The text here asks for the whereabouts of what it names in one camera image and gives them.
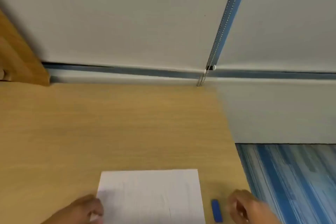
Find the white paper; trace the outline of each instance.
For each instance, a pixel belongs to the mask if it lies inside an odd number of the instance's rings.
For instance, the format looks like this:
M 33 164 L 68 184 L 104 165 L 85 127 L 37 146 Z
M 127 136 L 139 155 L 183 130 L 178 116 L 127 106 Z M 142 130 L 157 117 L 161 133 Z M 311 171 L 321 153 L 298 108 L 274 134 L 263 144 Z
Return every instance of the white paper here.
M 205 224 L 198 171 L 105 171 L 104 224 Z

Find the blue striped carpet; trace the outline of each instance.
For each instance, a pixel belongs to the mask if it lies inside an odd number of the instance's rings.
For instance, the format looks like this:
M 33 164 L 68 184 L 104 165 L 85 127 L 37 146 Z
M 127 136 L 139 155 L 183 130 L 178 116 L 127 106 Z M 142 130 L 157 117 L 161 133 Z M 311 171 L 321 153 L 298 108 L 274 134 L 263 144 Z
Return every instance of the blue striped carpet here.
M 284 224 L 336 223 L 336 145 L 236 146 L 251 192 Z

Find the wooden table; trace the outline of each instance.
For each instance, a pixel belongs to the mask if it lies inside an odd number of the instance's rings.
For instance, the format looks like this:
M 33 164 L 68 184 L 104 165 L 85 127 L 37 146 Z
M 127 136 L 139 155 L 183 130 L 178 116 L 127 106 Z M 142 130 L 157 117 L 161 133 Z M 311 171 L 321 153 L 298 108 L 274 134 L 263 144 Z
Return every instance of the wooden table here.
M 0 82 L 0 115 L 0 223 L 39 224 L 108 170 L 198 169 L 208 224 L 248 188 L 210 88 Z

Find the blue eraser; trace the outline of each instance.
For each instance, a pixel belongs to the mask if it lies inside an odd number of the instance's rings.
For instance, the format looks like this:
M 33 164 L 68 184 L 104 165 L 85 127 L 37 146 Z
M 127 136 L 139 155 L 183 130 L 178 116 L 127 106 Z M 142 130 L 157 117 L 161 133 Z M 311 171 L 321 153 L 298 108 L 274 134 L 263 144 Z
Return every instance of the blue eraser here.
M 221 207 L 219 206 L 219 202 L 217 199 L 211 200 L 211 207 L 212 207 L 212 213 L 213 213 L 213 218 L 215 219 L 215 222 L 216 223 L 223 222 Z

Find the person's left hand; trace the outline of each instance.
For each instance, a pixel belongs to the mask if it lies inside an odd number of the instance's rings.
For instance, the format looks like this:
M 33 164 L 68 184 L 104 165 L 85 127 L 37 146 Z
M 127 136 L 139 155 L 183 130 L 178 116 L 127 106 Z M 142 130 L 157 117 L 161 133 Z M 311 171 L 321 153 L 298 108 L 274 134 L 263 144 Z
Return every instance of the person's left hand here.
M 91 213 L 98 215 L 90 222 Z M 87 195 L 73 201 L 70 205 L 54 213 L 42 224 L 103 224 L 104 208 L 94 195 Z

